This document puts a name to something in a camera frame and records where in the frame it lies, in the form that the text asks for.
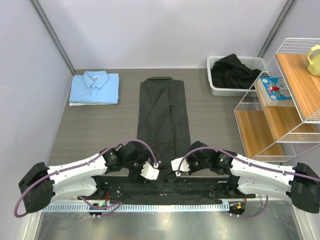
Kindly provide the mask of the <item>dark pinstriped long sleeve shirt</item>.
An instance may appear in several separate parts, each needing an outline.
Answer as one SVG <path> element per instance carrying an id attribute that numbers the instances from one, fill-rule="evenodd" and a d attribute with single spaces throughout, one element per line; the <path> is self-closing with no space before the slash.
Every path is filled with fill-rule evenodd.
<path id="1" fill-rule="evenodd" d="M 140 84 L 137 139 L 147 143 L 159 164 L 153 184 L 164 185 L 171 161 L 183 157 L 191 139 L 185 85 L 172 77 L 150 77 Z"/>

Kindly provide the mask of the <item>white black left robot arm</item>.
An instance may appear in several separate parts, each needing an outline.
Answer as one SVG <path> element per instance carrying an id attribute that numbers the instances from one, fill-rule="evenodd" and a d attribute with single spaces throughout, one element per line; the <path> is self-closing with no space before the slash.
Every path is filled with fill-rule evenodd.
<path id="1" fill-rule="evenodd" d="M 158 167 L 151 147 L 138 139 L 121 141 L 90 157 L 67 164 L 47 166 L 38 162 L 18 183 L 20 197 L 14 207 L 14 216 L 24 217 L 18 213 L 21 204 L 25 213 L 31 214 L 59 200 L 90 196 L 100 200 L 106 195 L 107 188 L 97 182 L 96 177 L 122 168 L 133 168 L 142 179 L 155 180 Z"/>

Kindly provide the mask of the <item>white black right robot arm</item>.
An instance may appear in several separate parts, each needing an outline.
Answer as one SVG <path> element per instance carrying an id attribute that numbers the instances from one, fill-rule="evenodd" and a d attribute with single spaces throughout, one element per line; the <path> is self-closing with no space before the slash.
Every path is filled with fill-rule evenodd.
<path id="1" fill-rule="evenodd" d="M 226 193 L 233 198 L 262 195 L 290 200 L 308 213 L 320 212 L 320 178 L 302 162 L 295 166 L 276 165 L 253 160 L 232 151 L 209 147 L 200 141 L 183 157 L 171 161 L 177 177 L 182 172 L 193 173 L 209 169 L 218 175 L 228 175 Z"/>

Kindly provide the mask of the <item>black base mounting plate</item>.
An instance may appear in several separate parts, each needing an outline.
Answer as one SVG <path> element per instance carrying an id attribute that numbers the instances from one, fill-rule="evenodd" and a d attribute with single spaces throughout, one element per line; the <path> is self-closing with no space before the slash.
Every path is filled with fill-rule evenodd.
<path id="1" fill-rule="evenodd" d="M 253 199 L 237 189 L 238 177 L 182 177 L 172 183 L 155 186 L 151 181 L 137 182 L 124 176 L 95 176 L 96 191 L 86 200 L 105 200 L 124 205 L 209 205 L 223 199 Z"/>

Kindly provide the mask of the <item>folded light blue shirt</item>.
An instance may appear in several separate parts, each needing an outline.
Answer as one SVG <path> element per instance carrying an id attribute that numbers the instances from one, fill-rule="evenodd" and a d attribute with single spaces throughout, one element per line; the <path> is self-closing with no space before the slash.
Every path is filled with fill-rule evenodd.
<path id="1" fill-rule="evenodd" d="M 116 105 L 120 79 L 117 73 L 85 71 L 74 75 L 69 94 L 70 106 Z"/>

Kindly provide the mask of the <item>black clothes in basket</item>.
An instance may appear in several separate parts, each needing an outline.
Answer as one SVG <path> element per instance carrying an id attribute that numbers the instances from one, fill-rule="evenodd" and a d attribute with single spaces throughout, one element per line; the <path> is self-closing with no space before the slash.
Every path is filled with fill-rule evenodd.
<path id="1" fill-rule="evenodd" d="M 210 72 L 216 88 L 249 89 L 261 70 L 246 67 L 235 54 L 230 54 L 216 61 Z"/>

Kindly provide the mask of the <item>blue product box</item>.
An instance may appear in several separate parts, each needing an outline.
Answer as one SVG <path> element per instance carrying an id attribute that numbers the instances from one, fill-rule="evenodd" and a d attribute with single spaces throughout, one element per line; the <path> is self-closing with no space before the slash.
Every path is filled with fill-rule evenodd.
<path id="1" fill-rule="evenodd" d="M 262 77 L 255 83 L 255 89 L 264 106 L 294 107 L 295 104 L 285 80 L 279 77 Z"/>

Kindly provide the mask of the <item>yellow watering can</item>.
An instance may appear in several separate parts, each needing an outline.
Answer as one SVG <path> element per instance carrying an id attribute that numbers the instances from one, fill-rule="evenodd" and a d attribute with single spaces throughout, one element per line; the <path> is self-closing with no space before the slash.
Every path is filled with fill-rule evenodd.
<path id="1" fill-rule="evenodd" d="M 320 76 L 320 45 L 315 45 L 310 48 L 307 53 L 307 60 L 309 62 L 307 70 L 316 77 Z"/>

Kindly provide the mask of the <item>aluminium rail frame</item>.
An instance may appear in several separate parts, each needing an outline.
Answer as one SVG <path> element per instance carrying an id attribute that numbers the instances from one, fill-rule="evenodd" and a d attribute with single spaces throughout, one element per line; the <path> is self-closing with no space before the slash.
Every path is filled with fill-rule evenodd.
<path id="1" fill-rule="evenodd" d="M 129 205 L 107 211 L 60 201 L 30 216 L 26 240 L 315 240 L 308 215 L 259 196 L 207 205 Z"/>

